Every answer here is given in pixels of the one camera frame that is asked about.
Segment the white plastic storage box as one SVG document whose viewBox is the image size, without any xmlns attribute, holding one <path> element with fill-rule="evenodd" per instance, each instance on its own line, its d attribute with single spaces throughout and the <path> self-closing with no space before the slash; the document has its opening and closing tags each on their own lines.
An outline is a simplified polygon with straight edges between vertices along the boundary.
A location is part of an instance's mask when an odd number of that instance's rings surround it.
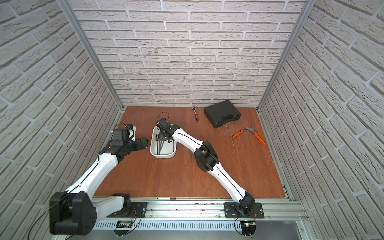
<svg viewBox="0 0 384 240">
<path fill-rule="evenodd" d="M 153 128 L 150 153 L 157 159 L 170 159 L 175 156 L 177 150 L 177 143 L 174 141 L 160 141 L 160 154 L 157 155 L 157 143 L 156 143 L 156 134 L 159 133 L 158 127 Z"/>
</svg>

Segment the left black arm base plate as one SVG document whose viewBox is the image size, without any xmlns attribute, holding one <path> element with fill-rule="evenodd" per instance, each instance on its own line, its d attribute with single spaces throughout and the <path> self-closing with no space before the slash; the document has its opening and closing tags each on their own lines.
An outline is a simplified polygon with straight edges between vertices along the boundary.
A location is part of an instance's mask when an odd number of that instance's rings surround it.
<svg viewBox="0 0 384 240">
<path fill-rule="evenodd" d="M 111 215 L 107 218 L 144 218 L 146 216 L 148 202 L 131 202 L 130 208 L 125 208 Z"/>
</svg>

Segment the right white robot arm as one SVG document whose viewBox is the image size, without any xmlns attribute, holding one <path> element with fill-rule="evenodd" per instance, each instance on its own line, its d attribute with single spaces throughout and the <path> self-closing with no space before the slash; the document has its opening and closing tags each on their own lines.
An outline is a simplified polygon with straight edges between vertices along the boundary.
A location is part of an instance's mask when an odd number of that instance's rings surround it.
<svg viewBox="0 0 384 240">
<path fill-rule="evenodd" d="M 246 218 L 253 214 L 254 197 L 226 172 L 209 141 L 203 142 L 192 137 L 178 125 L 168 123 L 165 118 L 157 121 L 157 127 L 162 141 L 170 140 L 180 143 L 194 153 L 198 167 L 212 175 L 229 193 L 238 215 Z"/>
</svg>

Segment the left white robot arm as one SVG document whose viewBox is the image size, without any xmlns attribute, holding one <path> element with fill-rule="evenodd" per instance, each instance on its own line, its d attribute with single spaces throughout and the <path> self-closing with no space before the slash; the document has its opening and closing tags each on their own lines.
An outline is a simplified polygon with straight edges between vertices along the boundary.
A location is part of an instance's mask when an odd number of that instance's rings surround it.
<svg viewBox="0 0 384 240">
<path fill-rule="evenodd" d="M 55 193 L 49 201 L 50 232 L 53 235 L 87 235 L 101 219 L 127 205 L 124 196 L 112 196 L 97 205 L 92 198 L 109 174 L 132 152 L 148 148 L 146 137 L 135 137 L 136 127 L 114 129 L 107 145 L 97 154 L 91 167 L 64 192 Z"/>
</svg>

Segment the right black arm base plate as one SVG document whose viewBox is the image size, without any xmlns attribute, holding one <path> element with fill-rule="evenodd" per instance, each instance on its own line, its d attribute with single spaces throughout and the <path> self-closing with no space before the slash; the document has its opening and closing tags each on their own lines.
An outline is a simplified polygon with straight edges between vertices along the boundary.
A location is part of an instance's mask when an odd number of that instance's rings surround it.
<svg viewBox="0 0 384 240">
<path fill-rule="evenodd" d="M 224 213 L 226 219 L 236 219 L 240 218 L 254 218 L 263 219 L 265 217 L 264 210 L 261 203 L 254 203 L 252 210 L 249 212 L 249 215 L 246 217 L 241 216 L 239 210 L 239 204 L 234 202 L 224 203 Z"/>
</svg>

